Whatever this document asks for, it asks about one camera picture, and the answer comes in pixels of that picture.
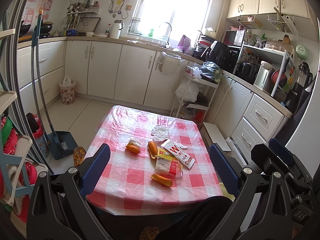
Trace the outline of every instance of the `faucet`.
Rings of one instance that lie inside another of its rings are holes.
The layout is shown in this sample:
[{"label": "faucet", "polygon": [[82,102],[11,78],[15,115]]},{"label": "faucet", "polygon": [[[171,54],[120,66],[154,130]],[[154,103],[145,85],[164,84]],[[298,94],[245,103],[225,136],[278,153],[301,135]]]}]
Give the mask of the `faucet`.
[{"label": "faucet", "polygon": [[171,24],[170,24],[169,22],[163,22],[163,23],[167,23],[167,24],[170,26],[170,32],[169,32],[169,36],[168,36],[168,41],[166,41],[166,43],[165,43],[165,48],[168,49],[168,48],[170,48],[169,40],[170,40],[170,34],[171,34],[171,32],[172,32],[172,26],[171,26]]}]

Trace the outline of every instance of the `blender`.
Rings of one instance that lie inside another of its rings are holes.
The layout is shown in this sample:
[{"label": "blender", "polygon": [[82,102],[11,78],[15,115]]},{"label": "blender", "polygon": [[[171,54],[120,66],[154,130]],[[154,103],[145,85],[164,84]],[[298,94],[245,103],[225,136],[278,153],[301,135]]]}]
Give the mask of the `blender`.
[{"label": "blender", "polygon": [[312,73],[310,72],[309,65],[306,62],[303,62],[299,65],[298,69],[298,79],[294,84],[293,88],[289,91],[284,105],[291,112],[294,113],[301,93],[304,88],[312,82]]}]

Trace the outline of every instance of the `white thermos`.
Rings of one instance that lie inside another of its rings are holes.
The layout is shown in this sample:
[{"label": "white thermos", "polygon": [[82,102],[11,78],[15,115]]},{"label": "white thermos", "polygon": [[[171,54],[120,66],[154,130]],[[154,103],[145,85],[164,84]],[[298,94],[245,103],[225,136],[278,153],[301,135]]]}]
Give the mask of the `white thermos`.
[{"label": "white thermos", "polygon": [[119,39],[120,31],[124,28],[122,20],[115,20],[110,32],[110,38]]}]

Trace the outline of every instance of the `countertop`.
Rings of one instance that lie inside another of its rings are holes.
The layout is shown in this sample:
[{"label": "countertop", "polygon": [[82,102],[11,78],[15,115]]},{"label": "countertop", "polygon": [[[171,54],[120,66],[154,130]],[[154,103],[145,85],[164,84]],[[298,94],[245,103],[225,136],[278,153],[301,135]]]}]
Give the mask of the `countertop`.
[{"label": "countertop", "polygon": [[[181,56],[181,58],[183,58],[183,59],[190,60],[190,61],[193,61],[193,62],[196,62],[199,64],[203,63],[201,60],[198,60],[192,56],[189,56],[189,55],[186,55],[186,54],[183,54],[180,52],[174,52],[170,49],[166,49],[166,48],[159,47],[159,46],[152,46],[152,45],[148,45],[148,44],[142,43],[142,42],[132,43],[132,42],[128,42],[127,40],[132,40],[132,39],[126,38],[126,37],[120,37],[120,39],[99,38],[99,37],[52,37],[52,38],[47,38],[47,39],[40,39],[39,44],[47,43],[47,42],[54,42],[54,41],[105,41],[105,42],[131,45],[131,46],[136,46],[136,47],[151,49],[151,50],[156,50],[156,51],[164,51],[166,53],[175,53],[175,54]],[[18,49],[28,47],[28,46],[31,46],[31,41],[18,43]],[[241,78],[239,78],[239,77],[237,77],[237,76],[235,76],[225,70],[222,70],[222,73],[225,74],[226,76],[230,77],[231,79],[235,80],[236,82],[240,83],[241,85],[247,87],[252,92],[256,93],[258,96],[262,97],[264,100],[266,100],[268,103],[273,105],[276,109],[278,109],[286,117],[288,117],[288,118],[292,117],[292,113],[288,109],[286,109],[284,106],[282,106],[278,101],[273,99],[271,96],[267,95],[266,93],[262,92],[258,88],[254,87],[253,85],[244,81],[243,79],[241,79]]]}]

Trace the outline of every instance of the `table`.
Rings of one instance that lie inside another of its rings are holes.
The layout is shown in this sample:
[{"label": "table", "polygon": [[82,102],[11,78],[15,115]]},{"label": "table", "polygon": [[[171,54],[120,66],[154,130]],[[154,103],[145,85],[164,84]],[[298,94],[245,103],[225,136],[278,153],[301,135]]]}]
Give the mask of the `table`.
[{"label": "table", "polygon": [[[155,173],[155,161],[150,159],[147,145],[156,125],[167,126],[170,139],[187,146],[185,151],[196,160],[190,170],[184,167],[182,178],[172,179],[172,187],[150,178]],[[142,145],[138,155],[125,148],[130,138]],[[106,212],[114,215],[174,213],[188,210],[208,197],[222,195],[207,149],[192,121],[113,106],[85,157],[93,156],[102,143],[110,147],[110,161],[87,199]]]}]

